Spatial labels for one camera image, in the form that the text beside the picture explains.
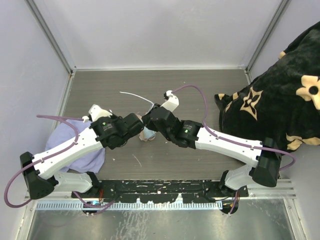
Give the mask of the flag print glasses case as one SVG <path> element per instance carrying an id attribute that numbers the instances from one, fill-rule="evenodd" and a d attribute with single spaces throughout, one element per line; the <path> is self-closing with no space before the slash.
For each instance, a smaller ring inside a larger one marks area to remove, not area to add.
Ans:
<path id="1" fill-rule="evenodd" d="M 138 134 L 138 138 L 144 142 L 152 141 L 155 139 L 155 137 L 156 137 L 156 132 L 146 127 L 144 127 L 143 130 Z"/>

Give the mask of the light blue cleaning cloth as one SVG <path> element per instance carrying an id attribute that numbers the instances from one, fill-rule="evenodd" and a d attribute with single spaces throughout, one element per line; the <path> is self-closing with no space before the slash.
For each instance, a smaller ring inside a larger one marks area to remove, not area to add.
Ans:
<path id="1" fill-rule="evenodd" d="M 156 136 L 156 132 L 148 129 L 147 127 L 144 127 L 143 135 L 144 135 L 145 139 L 149 140 L 149 139 L 154 138 Z"/>

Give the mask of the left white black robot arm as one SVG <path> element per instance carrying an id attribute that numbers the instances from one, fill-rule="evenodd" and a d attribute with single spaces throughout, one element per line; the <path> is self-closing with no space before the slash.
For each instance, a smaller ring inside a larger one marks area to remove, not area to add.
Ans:
<path id="1" fill-rule="evenodd" d="M 144 129 L 134 113 L 126 117 L 102 116 L 89 127 L 64 143 L 41 153 L 20 155 L 23 177 L 32 200 L 42 199 L 53 192 L 74 192 L 88 198 L 99 195 L 101 183 L 92 171 L 85 173 L 61 172 L 79 158 L 104 148 L 124 146 Z"/>

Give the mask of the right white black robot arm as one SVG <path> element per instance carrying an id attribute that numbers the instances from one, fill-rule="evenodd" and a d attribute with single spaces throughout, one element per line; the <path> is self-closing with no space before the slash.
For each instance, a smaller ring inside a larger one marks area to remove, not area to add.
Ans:
<path id="1" fill-rule="evenodd" d="M 181 148 L 212 151 L 243 162 L 242 167 L 223 172 L 218 189 L 225 197 L 254 183 L 269 188 L 277 185 L 281 155 L 270 138 L 260 142 L 206 129 L 202 123 L 179 120 L 163 106 L 154 106 L 142 116 L 142 122 Z"/>

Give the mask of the white rectangular sunglasses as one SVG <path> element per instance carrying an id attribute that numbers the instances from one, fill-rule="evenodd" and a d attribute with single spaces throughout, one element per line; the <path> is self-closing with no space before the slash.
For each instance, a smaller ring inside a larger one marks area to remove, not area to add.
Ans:
<path id="1" fill-rule="evenodd" d="M 134 97 L 137 97 L 137 98 L 139 98 L 139 99 L 142 99 L 142 100 L 148 102 L 150 106 L 149 106 L 149 109 L 148 109 L 147 113 L 150 112 L 150 111 L 153 109 L 153 107 L 155 106 L 155 103 L 154 103 L 153 101 L 151 101 L 151 100 L 149 100 L 149 99 L 147 99 L 147 98 L 145 98 L 145 97 L 142 97 L 142 96 L 140 96 L 140 95 L 137 95 L 137 94 L 135 94 L 135 93 L 126 92 L 126 91 L 120 91 L 119 93 L 120 93 L 120 94 L 125 94 L 125 95 L 134 96 Z"/>

